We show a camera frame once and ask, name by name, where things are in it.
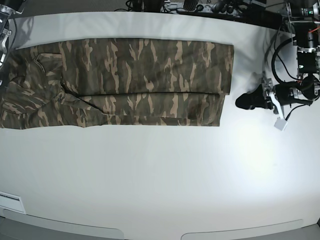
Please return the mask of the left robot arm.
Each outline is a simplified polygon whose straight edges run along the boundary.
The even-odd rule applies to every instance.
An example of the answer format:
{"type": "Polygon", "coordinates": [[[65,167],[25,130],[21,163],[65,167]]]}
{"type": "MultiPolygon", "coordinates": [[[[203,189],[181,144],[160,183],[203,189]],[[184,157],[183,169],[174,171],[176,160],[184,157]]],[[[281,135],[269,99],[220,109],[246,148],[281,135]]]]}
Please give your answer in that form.
{"type": "Polygon", "coordinates": [[[320,98],[320,2],[308,6],[305,2],[287,0],[285,5],[290,38],[274,47],[270,63],[277,83],[263,77],[254,91],[242,94],[235,101],[235,105],[244,110],[273,110],[281,123],[290,118],[284,113],[285,106],[310,106],[320,98]],[[296,48],[297,75],[291,81],[284,81],[277,74],[276,60],[288,45],[296,48]]]}

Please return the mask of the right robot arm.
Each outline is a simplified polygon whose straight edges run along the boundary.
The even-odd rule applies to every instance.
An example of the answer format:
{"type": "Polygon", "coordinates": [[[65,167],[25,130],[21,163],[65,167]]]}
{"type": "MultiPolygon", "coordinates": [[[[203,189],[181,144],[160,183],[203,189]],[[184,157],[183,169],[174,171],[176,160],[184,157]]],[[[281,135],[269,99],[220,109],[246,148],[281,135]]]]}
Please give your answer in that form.
{"type": "Polygon", "coordinates": [[[1,0],[0,1],[0,68],[2,69],[12,50],[13,43],[16,39],[17,32],[14,33],[10,29],[10,19],[12,15],[20,15],[23,13],[22,6],[25,0],[1,0]]]}

